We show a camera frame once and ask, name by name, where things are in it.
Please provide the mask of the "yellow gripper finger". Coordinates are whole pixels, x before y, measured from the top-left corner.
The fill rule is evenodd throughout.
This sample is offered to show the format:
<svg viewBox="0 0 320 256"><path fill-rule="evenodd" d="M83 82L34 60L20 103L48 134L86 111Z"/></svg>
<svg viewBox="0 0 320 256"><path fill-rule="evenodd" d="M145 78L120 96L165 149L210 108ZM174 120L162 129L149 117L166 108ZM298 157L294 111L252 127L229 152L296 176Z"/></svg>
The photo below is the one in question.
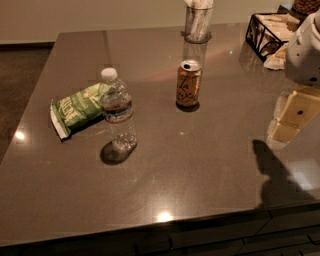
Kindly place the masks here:
<svg viewBox="0 0 320 256"><path fill-rule="evenodd" d="M291 141L320 112L320 89L303 86L290 92L279 120L270 124L270 138L281 143Z"/></svg>
<svg viewBox="0 0 320 256"><path fill-rule="evenodd" d="M275 120L280 119L280 116L285 108L289 95L290 95L289 92L282 92L278 97L275 104L274 113L273 113L273 117Z"/></svg>

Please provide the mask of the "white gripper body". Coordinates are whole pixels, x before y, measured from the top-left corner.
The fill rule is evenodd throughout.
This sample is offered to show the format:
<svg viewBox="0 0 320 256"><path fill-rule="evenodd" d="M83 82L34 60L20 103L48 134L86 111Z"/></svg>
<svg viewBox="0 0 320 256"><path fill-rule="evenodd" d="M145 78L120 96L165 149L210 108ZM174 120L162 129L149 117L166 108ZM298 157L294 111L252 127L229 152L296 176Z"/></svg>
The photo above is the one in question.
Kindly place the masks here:
<svg viewBox="0 0 320 256"><path fill-rule="evenodd" d="M285 74L298 84L320 86L320 9L310 14L290 38Z"/></svg>

